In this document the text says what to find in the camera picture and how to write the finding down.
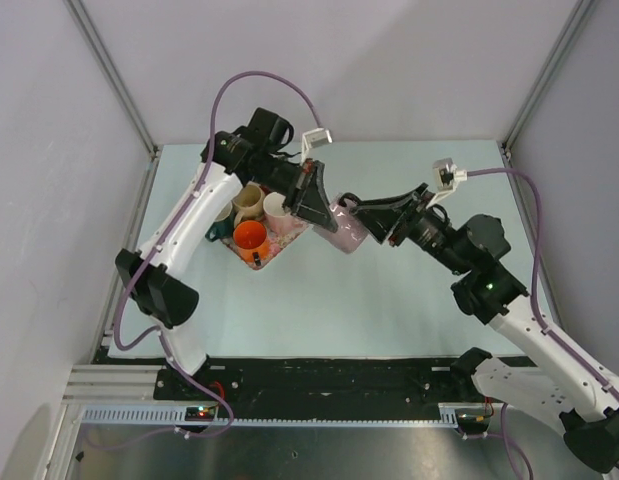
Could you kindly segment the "dark green mug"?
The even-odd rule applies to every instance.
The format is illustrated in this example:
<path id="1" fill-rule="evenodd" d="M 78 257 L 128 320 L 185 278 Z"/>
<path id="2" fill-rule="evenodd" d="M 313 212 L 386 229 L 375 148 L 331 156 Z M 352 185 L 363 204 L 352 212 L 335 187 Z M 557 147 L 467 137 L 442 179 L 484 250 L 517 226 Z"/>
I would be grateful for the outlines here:
<path id="1" fill-rule="evenodd" d="M 210 242 L 228 239 L 233 235 L 233 230 L 234 209 L 231 204 L 228 204 L 215 218 L 213 224 L 207 231 L 205 238 Z"/>

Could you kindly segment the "mauve mug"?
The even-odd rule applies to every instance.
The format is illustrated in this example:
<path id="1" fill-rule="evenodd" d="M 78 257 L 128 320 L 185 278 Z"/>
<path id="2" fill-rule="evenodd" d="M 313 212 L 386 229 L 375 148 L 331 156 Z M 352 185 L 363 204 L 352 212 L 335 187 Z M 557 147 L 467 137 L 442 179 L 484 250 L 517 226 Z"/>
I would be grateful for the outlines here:
<path id="1" fill-rule="evenodd" d="M 334 248 L 345 254 L 351 254 L 365 241 L 368 232 L 360 221 L 350 214 L 350 208 L 354 206 L 354 202 L 351 199 L 345 199 L 345 205 L 342 206 L 339 203 L 341 197 L 342 193 L 339 193 L 329 206 L 338 230 L 330 232 L 325 228 L 314 226 L 313 231 Z"/>

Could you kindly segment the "pink mug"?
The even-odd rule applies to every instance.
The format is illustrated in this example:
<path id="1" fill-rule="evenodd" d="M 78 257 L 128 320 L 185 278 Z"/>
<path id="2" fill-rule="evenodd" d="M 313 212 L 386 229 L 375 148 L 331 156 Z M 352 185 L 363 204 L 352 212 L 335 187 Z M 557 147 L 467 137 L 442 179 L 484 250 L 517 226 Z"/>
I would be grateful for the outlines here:
<path id="1" fill-rule="evenodd" d="M 285 197 L 279 193 L 269 193 L 263 201 L 265 219 L 269 228 L 278 236 L 285 236 L 307 224 L 292 216 L 283 208 Z"/>

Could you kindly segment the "beige mug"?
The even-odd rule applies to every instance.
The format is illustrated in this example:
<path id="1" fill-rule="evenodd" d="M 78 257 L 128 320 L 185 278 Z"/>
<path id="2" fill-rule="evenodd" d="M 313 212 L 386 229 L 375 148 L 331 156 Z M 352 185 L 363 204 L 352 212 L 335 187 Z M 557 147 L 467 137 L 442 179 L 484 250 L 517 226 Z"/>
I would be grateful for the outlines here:
<path id="1" fill-rule="evenodd" d="M 261 220 L 264 217 L 265 193 L 259 185 L 247 184 L 232 200 L 234 225 L 247 220 Z"/>

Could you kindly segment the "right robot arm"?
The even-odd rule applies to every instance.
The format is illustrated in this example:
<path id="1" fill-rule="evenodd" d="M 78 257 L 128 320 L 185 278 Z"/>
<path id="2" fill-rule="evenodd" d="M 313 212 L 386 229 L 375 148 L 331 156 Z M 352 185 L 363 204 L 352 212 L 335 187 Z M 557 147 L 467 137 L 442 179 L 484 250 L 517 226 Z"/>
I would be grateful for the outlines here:
<path id="1" fill-rule="evenodd" d="M 477 347 L 453 364 L 451 388 L 465 401 L 501 400 L 557 432 L 589 468 L 608 473 L 619 463 L 619 375 L 542 314 L 536 299 L 502 264 L 511 246 L 500 219 L 477 214 L 454 228 L 425 184 L 394 197 L 361 200 L 350 214 L 380 243 L 410 240 L 458 281 L 458 308 L 516 345 L 540 375 L 516 373 Z"/>

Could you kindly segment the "orange mug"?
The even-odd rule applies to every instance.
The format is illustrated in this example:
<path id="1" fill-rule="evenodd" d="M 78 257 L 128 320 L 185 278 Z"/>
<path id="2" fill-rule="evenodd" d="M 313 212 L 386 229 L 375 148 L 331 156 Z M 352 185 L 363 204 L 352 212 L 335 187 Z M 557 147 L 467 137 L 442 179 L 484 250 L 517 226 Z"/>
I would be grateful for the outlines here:
<path id="1" fill-rule="evenodd" d="M 240 258 L 260 268 L 269 255 L 270 242 L 265 226 L 255 220 L 240 223 L 233 232 L 233 241 Z"/>

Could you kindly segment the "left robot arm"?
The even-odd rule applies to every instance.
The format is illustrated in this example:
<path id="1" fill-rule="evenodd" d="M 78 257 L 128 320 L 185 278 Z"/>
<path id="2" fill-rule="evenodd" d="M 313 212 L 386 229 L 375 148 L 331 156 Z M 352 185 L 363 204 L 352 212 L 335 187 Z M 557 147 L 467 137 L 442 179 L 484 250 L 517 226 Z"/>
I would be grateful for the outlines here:
<path id="1" fill-rule="evenodd" d="M 135 251 L 123 249 L 115 258 L 125 294 L 152 319 L 167 361 L 181 369 L 176 387 L 190 399 L 209 391 L 211 376 L 201 368 L 207 352 L 192 330 L 199 294 L 181 277 L 221 210 L 255 182 L 281 194 L 292 216 L 330 232 L 338 229 L 324 165 L 310 156 L 331 143 L 331 133 L 324 127 L 304 133 L 298 162 L 283 151 L 293 135 L 287 120 L 263 108 L 247 125 L 211 134 L 192 182 L 163 224 Z"/>

